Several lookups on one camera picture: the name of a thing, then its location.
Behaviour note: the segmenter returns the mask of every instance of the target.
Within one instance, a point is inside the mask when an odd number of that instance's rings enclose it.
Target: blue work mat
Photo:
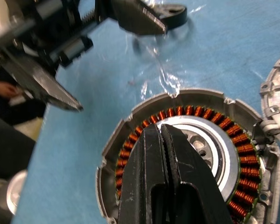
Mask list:
[[[262,114],[259,86],[280,58],[280,0],[175,3],[188,7],[189,21],[166,37],[106,21],[89,35],[93,49],[59,70],[84,110],[48,107],[14,224],[105,224],[95,195],[101,152],[119,120],[155,94],[209,88]],[[93,6],[81,1],[82,12]]]

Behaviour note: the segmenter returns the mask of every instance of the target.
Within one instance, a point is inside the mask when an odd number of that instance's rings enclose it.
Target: blue table surface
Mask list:
[[[106,21],[89,34],[94,48],[58,71],[84,110],[48,107],[14,224],[105,224],[95,195],[101,152],[119,120],[155,94],[210,88],[261,114],[260,83],[280,58],[280,0],[176,3],[189,20],[166,37],[139,38]],[[93,6],[82,0],[81,14]]]

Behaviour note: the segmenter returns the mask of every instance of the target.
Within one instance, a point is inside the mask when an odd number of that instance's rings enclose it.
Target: person's hand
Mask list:
[[[6,99],[13,98],[19,94],[17,88],[9,83],[0,82],[0,96]]]

